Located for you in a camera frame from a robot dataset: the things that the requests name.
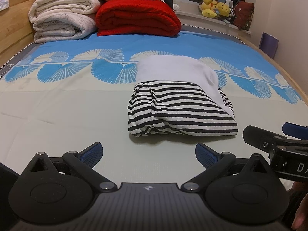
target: pillow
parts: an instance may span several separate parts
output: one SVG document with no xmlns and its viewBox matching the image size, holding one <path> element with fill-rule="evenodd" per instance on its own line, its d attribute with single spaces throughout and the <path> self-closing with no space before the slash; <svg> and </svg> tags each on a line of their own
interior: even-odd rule
<svg viewBox="0 0 308 231">
<path fill-rule="evenodd" d="M 240 1 L 235 7 L 235 20 L 233 25 L 238 27 L 238 30 L 245 30 L 252 20 L 254 15 L 254 3 Z"/>
</svg>

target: mattress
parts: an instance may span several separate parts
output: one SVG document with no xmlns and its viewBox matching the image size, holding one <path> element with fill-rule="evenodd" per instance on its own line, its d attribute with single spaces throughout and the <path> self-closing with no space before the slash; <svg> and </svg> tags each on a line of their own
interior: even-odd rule
<svg viewBox="0 0 308 231">
<path fill-rule="evenodd" d="M 130 135 L 127 105 L 136 63 L 148 55 L 186 55 L 210 62 L 233 104 L 238 135 Z M 305 103 L 270 63 L 238 39 L 218 33 L 183 31 L 170 38 L 93 34 L 35 45 L 18 63 L 13 60 L 15 66 L 0 80 L 0 162 L 19 174 L 36 152 L 58 157 L 101 142 L 104 155 L 94 169 L 118 186 L 181 185 L 204 170 L 195 157 L 196 143 L 237 157 L 256 152 L 267 157 L 244 143 L 247 125 L 282 134 L 284 122 L 305 125 L 308 117 Z"/>
</svg>

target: wooden headboard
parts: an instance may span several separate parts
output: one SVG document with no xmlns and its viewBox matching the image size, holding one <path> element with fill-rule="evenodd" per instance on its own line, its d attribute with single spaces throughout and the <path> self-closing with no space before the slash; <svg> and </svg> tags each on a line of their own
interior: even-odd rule
<svg viewBox="0 0 308 231">
<path fill-rule="evenodd" d="M 29 22 L 28 18 L 28 11 L 35 0 L 9 1 L 10 7 L 0 11 L 0 66 L 2 66 L 6 61 L 8 61 L 29 43 L 33 42 L 34 36 L 32 23 Z M 248 40 L 244 38 L 241 38 L 241 40 L 254 50 L 258 51 L 268 62 L 270 62 L 308 105 L 308 96 L 278 63 L 276 63 Z"/>
</svg>

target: red blanket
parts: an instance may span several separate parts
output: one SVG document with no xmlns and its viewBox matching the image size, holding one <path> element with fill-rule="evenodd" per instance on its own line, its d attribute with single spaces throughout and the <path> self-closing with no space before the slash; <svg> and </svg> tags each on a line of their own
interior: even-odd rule
<svg viewBox="0 0 308 231">
<path fill-rule="evenodd" d="M 98 36 L 141 33 L 175 36 L 181 22 L 160 0 L 112 0 L 103 4 L 95 18 Z"/>
</svg>

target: white logo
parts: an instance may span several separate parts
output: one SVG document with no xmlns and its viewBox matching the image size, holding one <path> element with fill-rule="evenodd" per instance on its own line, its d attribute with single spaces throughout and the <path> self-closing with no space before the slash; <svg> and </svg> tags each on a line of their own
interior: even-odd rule
<svg viewBox="0 0 308 231">
<path fill-rule="evenodd" d="M 152 189 L 153 189 L 153 187 L 152 187 L 152 186 L 150 186 L 150 185 L 147 185 L 146 187 L 144 187 L 144 189 L 146 189 L 147 191 L 150 191 L 150 190 L 152 190 Z"/>
</svg>

